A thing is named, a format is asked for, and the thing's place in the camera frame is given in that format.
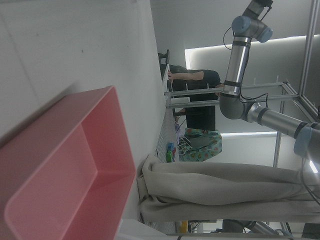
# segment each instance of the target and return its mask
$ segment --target yellow object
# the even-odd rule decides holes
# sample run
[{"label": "yellow object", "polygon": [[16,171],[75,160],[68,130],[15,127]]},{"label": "yellow object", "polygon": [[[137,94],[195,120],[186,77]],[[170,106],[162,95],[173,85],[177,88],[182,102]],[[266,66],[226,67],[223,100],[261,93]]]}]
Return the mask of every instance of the yellow object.
[{"label": "yellow object", "polygon": [[186,234],[188,232],[188,221],[182,221],[179,228],[179,233]]}]

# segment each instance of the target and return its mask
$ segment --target colorful bag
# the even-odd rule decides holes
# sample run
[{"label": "colorful bag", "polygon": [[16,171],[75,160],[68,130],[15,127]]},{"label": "colorful bag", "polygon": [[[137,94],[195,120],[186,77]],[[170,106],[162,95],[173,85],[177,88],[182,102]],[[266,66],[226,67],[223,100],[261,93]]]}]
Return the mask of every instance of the colorful bag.
[{"label": "colorful bag", "polygon": [[180,156],[181,162],[203,162],[222,152],[222,137],[217,130],[186,128],[184,136],[191,144]]}]

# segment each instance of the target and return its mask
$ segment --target box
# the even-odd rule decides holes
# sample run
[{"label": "box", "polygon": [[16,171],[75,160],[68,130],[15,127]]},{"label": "box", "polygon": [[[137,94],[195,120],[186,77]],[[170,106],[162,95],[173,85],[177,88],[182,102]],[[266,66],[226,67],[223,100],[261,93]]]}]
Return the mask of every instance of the box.
[{"label": "box", "polygon": [[0,149],[0,239],[113,239],[135,174],[116,89],[68,95]]}]

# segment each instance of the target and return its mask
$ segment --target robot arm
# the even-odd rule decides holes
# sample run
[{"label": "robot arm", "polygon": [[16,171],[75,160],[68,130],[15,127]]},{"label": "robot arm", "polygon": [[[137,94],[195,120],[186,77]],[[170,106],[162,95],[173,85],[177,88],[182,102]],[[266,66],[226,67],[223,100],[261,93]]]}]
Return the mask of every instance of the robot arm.
[{"label": "robot arm", "polygon": [[271,9],[272,0],[252,0],[242,16],[232,22],[234,40],[224,88],[220,96],[220,109],[228,119],[256,122],[296,139],[294,152],[320,163],[320,124],[307,123],[261,106],[254,100],[243,101],[241,86],[249,58],[252,38],[265,43],[272,29],[258,19],[265,7]]}]

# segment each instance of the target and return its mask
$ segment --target man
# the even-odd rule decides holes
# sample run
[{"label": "man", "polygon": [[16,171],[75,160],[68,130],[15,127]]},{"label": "man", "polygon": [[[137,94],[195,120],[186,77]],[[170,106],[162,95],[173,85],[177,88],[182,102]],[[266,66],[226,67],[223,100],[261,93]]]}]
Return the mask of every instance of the man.
[{"label": "man", "polygon": [[[168,88],[170,91],[184,91],[209,88],[223,88],[219,74],[213,70],[189,70],[182,66],[170,65],[168,71]],[[190,97],[191,102],[217,100],[220,93],[203,93],[194,95],[184,95],[180,97]],[[188,107],[180,112],[186,112],[188,128],[215,131],[215,107]]]}]

